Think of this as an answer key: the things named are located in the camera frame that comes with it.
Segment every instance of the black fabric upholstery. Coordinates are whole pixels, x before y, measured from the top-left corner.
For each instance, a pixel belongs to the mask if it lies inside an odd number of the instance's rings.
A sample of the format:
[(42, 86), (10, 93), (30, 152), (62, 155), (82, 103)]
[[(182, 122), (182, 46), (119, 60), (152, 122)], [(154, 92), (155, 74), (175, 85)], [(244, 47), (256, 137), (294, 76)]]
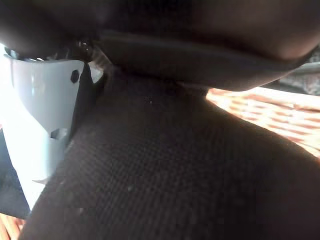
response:
[(320, 165), (168, 82), (115, 75), (21, 240), (319, 239)]
[(0, 129), (0, 213), (25, 219), (30, 209)]

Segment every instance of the white plastic trim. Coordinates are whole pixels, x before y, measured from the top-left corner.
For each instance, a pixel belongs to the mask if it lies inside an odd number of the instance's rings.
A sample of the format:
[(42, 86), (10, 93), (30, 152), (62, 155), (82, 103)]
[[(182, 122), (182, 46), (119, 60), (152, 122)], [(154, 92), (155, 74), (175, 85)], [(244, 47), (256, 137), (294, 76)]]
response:
[(1, 61), (0, 104), (11, 162), (32, 209), (47, 180), (64, 159), (84, 63), (79, 60)]

